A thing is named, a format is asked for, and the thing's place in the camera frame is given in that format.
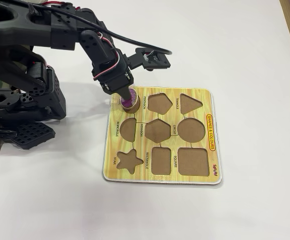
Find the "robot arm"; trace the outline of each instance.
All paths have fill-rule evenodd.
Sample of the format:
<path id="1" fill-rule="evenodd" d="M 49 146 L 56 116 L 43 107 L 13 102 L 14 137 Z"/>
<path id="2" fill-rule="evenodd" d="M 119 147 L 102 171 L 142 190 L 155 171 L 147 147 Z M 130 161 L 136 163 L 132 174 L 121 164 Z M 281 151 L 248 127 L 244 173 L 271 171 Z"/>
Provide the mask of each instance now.
<path id="1" fill-rule="evenodd" d="M 115 47 L 112 36 L 145 48 L 127 57 Z M 90 9 L 65 2 L 47 6 L 0 0 L 0 80 L 26 92 L 0 88 L 0 125 L 19 127 L 66 116 L 65 97 L 54 69 L 32 50 L 34 46 L 74 50 L 76 43 L 92 61 L 94 80 L 103 91 L 126 100 L 134 82 L 130 70 L 170 67 L 165 56 L 170 51 L 107 30 Z"/>

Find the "white surface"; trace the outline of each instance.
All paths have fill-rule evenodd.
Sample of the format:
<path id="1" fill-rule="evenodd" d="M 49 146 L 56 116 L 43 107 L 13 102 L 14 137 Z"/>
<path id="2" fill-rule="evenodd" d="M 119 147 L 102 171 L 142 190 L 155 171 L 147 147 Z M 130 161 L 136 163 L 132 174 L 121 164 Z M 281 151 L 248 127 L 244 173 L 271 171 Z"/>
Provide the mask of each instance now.
<path id="1" fill-rule="evenodd" d="M 290 35 L 279 1 L 76 2 L 109 29 L 174 52 L 169 70 L 134 70 L 136 85 L 213 93 L 223 181 L 106 182 L 109 96 L 79 46 L 37 48 L 61 81 L 68 117 L 32 150 L 3 146 L 0 240 L 290 239 Z"/>

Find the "purple sticker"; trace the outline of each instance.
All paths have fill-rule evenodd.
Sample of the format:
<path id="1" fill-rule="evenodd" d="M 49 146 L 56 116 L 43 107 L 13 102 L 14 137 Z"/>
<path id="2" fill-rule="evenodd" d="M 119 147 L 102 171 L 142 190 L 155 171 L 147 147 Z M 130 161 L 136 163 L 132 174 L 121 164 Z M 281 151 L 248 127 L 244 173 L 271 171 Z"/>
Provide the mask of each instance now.
<path id="1" fill-rule="evenodd" d="M 136 93 L 136 91 L 133 90 L 132 88 L 130 88 L 129 92 L 130 92 L 130 95 L 131 95 L 131 98 L 129 100 L 125 100 L 122 97 L 120 98 L 121 105 L 124 108 L 127 108 L 127 109 L 131 108 L 133 105 L 135 105 L 135 103 L 137 101 L 137 93 Z"/>

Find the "shape sorter puzzle board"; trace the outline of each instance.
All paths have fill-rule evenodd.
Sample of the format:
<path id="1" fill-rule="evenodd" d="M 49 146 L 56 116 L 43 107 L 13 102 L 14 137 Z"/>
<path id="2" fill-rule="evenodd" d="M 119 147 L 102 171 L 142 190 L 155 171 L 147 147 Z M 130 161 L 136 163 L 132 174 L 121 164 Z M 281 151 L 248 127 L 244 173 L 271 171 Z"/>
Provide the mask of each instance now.
<path id="1" fill-rule="evenodd" d="M 216 185 L 220 158 L 212 95 L 200 88 L 132 87 L 140 107 L 113 94 L 103 175 L 116 182 Z"/>

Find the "square cutout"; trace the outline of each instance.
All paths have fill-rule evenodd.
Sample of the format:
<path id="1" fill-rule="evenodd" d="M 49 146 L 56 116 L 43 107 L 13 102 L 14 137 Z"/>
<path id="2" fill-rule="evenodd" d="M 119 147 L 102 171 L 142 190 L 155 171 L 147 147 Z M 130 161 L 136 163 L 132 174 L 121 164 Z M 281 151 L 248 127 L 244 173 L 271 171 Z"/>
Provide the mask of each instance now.
<path id="1" fill-rule="evenodd" d="M 185 176 L 209 176 L 207 150 L 189 147 L 178 149 L 178 172 Z"/>

